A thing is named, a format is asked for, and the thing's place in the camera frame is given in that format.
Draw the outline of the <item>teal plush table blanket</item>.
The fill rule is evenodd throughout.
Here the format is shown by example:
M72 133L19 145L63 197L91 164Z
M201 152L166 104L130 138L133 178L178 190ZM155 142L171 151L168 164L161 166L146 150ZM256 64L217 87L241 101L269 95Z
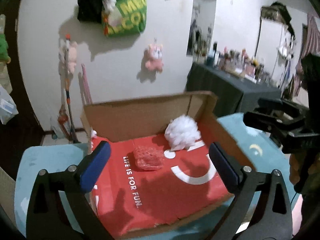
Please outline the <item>teal plush table blanket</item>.
M289 199L296 202L293 185L289 180L289 157L282 153L276 144L265 133L245 126L243 114L218 118L218 122L235 139L236 144L248 156L249 160L260 172L271 172L278 169L284 178ZM30 147L22 155L18 168L14 214L18 230L26 234L27 209L33 184L38 172L46 169L48 172L64 171L69 165L77 165L87 152L87 144L64 144L53 146ZM196 239L220 220L231 201L227 201L211 212L192 223L176 230L149 236L149 239Z

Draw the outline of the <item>dark green covered side table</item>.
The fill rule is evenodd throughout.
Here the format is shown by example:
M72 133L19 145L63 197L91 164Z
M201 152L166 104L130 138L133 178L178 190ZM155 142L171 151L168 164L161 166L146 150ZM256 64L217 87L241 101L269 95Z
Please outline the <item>dark green covered side table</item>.
M281 91L265 83L255 84L204 64L194 62L187 76L185 90L209 91L217 97L213 113L216 117L253 111L258 100L279 99Z

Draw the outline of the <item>white mesh bath pouf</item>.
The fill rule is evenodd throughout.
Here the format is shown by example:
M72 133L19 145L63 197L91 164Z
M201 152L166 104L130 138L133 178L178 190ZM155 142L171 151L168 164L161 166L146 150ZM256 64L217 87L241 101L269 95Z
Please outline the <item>white mesh bath pouf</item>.
M185 150L195 145L201 139L197 122L188 115L181 115L171 120L164 137L168 141L172 151Z

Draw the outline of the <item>red mesh sponge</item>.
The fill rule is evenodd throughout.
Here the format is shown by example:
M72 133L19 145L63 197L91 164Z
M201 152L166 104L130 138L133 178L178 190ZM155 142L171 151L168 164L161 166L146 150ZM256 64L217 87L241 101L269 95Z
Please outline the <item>red mesh sponge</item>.
M143 171L155 171L163 168L164 152L154 147L137 146L133 152L136 166Z

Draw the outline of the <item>red cardboard box tray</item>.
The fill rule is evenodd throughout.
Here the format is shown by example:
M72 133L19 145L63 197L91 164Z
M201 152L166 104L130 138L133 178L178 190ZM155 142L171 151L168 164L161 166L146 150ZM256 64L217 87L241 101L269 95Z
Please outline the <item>red cardboard box tray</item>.
M154 235L197 220L227 201L227 191L208 155L212 143L241 165L251 161L218 123L211 92L187 92L86 105L81 121L89 149L111 146L91 199L115 239ZM186 150L173 151L165 138L180 116L195 120L200 136Z

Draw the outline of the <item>white plastic bag on door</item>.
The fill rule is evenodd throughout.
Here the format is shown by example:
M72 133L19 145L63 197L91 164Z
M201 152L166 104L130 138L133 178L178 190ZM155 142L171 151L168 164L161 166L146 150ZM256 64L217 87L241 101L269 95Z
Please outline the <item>white plastic bag on door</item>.
M1 86L0 119L3 125L6 125L14 116L18 114L17 106L11 96Z

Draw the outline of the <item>pale pink plush toy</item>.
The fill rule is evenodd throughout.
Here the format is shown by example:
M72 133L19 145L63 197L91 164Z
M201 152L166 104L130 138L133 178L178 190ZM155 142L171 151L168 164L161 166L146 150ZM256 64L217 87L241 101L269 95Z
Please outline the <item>pale pink plush toy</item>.
M65 43L60 47L59 59L60 62L67 68L68 74L74 74L77 65L77 46L75 41L71 41L69 36L66 36Z

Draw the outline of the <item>green plush toy on door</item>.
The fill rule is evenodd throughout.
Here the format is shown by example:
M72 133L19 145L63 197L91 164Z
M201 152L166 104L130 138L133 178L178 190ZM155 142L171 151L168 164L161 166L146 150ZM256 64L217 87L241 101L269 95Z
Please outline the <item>green plush toy on door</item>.
M8 55L8 43L5 38L5 34L0 34L0 61L4 63L10 63L11 58Z

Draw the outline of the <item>green tote bag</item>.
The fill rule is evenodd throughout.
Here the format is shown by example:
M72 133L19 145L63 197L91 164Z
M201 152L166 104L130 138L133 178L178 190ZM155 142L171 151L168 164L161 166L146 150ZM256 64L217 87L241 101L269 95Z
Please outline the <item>green tote bag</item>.
M146 28L147 0L103 0L104 35L139 35Z

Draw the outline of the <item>pink plush toy on wall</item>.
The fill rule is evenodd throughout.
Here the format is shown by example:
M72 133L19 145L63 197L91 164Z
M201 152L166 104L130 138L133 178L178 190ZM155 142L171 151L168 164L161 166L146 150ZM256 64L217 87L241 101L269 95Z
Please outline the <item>pink plush toy on wall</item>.
M145 68L151 72L163 72L163 46L152 43L148 46Z

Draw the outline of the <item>black bag on wall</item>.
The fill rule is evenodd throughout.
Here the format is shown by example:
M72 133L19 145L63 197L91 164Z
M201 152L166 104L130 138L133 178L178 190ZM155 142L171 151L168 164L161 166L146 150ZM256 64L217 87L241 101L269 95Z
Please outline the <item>black bag on wall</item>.
M80 22L101 23L103 0L78 0L78 16Z

